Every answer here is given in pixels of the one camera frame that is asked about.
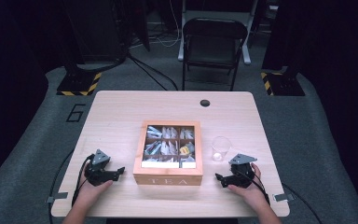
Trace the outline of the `black folding chair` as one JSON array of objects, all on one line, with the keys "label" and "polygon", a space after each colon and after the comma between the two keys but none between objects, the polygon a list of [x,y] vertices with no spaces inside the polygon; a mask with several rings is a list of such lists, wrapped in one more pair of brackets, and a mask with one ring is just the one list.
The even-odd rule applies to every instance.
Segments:
[{"label": "black folding chair", "polygon": [[182,90],[189,81],[186,73],[191,66],[196,66],[226,69],[228,74],[233,73],[229,83],[232,91],[247,36],[246,26],[239,21],[211,18],[187,21],[182,29]]}]

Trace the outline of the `white metal frame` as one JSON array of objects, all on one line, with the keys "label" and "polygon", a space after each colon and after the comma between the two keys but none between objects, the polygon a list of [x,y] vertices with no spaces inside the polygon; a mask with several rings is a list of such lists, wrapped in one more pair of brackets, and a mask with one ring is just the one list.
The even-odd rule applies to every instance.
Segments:
[{"label": "white metal frame", "polygon": [[[250,0],[251,9],[249,12],[228,12],[228,11],[210,11],[210,10],[190,10],[186,8],[186,0],[182,0],[182,28],[187,21],[201,17],[201,18],[212,18],[212,19],[222,19],[222,20],[235,20],[239,21],[245,25],[248,31],[248,35],[251,33],[252,25],[255,18],[256,7],[258,0]],[[242,47],[242,57],[246,65],[251,64],[251,58],[249,50],[247,47],[247,41],[250,36],[246,37],[244,46]],[[181,62],[184,58],[184,38],[181,37],[180,48],[178,51],[177,59]]]}]

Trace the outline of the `person's left hand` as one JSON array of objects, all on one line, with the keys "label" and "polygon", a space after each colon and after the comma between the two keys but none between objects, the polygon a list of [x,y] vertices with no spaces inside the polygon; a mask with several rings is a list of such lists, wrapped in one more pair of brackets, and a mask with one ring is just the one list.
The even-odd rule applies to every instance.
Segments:
[{"label": "person's left hand", "polygon": [[113,181],[108,180],[99,186],[93,186],[85,177],[84,172],[82,172],[80,176],[80,186],[77,188],[78,194],[74,205],[84,204],[91,208],[98,201],[99,197],[112,185]]}]

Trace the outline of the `pile of tea bags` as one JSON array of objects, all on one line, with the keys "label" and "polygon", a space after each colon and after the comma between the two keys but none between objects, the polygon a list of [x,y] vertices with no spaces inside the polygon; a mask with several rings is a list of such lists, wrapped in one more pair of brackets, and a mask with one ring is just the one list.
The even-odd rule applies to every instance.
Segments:
[{"label": "pile of tea bags", "polygon": [[195,127],[148,125],[141,166],[196,168]]}]

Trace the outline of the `clear glass cup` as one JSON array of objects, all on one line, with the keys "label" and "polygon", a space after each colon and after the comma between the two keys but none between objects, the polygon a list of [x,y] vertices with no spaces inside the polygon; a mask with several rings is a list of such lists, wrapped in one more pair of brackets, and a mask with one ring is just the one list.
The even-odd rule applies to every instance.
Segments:
[{"label": "clear glass cup", "polygon": [[212,149],[213,149],[213,155],[212,159],[214,161],[222,161],[229,150],[231,149],[232,144],[228,138],[225,136],[217,136],[212,141]]}]

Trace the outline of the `black stand base hazard tape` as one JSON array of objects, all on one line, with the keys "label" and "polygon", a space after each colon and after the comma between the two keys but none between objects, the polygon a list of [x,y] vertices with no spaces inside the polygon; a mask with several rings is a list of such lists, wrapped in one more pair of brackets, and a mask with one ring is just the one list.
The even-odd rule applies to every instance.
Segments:
[{"label": "black stand base hazard tape", "polygon": [[298,80],[295,77],[286,77],[282,73],[262,72],[267,94],[270,96],[304,96]]},{"label": "black stand base hazard tape", "polygon": [[66,65],[64,68],[66,74],[57,88],[58,95],[91,95],[102,75],[98,69],[83,69],[76,64]]}]

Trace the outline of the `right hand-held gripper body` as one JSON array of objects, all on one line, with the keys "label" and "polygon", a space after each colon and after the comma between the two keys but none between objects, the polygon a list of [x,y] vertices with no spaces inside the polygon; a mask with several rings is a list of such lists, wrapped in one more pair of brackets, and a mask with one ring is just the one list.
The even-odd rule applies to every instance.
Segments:
[{"label": "right hand-held gripper body", "polygon": [[230,180],[230,185],[247,188],[252,183],[255,177],[255,172],[251,167],[251,162],[256,161],[256,158],[238,153],[228,163],[231,166],[231,173],[233,176]]}]

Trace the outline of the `grey tape piece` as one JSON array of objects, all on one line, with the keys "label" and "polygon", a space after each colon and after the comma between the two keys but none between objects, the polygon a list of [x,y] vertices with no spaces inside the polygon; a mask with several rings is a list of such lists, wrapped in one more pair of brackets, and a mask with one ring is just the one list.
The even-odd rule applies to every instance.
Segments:
[{"label": "grey tape piece", "polygon": [[58,193],[55,193],[55,194],[50,195],[50,196],[47,197],[46,203],[54,203],[55,200],[66,199],[66,198],[67,198],[67,195],[68,195],[67,192],[58,192]]},{"label": "grey tape piece", "polygon": [[294,200],[296,197],[292,193],[282,193],[282,194],[274,194],[273,199],[276,202],[290,202]]}]

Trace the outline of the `dark cabinet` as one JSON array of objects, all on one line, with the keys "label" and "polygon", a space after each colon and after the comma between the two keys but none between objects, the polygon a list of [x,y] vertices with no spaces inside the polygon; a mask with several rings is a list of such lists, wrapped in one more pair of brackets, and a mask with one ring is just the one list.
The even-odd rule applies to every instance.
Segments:
[{"label": "dark cabinet", "polygon": [[63,5],[85,62],[112,63],[124,59],[115,0],[63,0]]}]

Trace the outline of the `wooden tea box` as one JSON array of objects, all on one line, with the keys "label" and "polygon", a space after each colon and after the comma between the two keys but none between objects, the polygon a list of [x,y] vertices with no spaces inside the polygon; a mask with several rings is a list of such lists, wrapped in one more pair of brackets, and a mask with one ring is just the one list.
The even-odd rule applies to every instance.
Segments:
[{"label": "wooden tea box", "polygon": [[[194,169],[144,168],[141,166],[148,125],[194,126],[196,163]],[[135,157],[133,176],[138,185],[199,186],[203,178],[202,143],[198,121],[147,120],[141,128],[138,150]]]}]

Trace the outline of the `person's right hand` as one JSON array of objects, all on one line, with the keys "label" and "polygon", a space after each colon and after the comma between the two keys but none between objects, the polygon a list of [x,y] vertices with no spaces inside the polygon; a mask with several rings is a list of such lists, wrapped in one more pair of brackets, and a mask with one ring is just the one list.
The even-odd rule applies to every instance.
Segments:
[{"label": "person's right hand", "polygon": [[261,172],[256,164],[251,163],[251,167],[255,172],[254,182],[246,189],[237,186],[229,185],[227,188],[237,195],[241,196],[243,200],[253,209],[256,205],[262,203],[269,203],[266,200],[263,192],[262,183],[260,181]]}]

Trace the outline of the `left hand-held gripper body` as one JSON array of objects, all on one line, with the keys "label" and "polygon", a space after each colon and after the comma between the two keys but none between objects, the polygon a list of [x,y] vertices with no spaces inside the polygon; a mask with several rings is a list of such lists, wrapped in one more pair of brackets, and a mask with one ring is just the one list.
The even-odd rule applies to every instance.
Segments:
[{"label": "left hand-held gripper body", "polygon": [[92,155],[89,164],[86,167],[85,177],[93,186],[99,186],[108,180],[108,174],[105,166],[110,162],[110,157],[100,149]]}]

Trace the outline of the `black curtain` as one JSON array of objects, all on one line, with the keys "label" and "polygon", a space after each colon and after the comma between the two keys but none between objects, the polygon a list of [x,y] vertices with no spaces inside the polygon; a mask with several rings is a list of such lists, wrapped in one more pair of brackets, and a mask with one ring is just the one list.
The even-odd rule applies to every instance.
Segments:
[{"label": "black curtain", "polygon": [[280,0],[263,67],[306,77],[358,195],[358,0]]},{"label": "black curtain", "polygon": [[45,21],[48,0],[0,0],[0,167],[48,90],[60,60]]}]

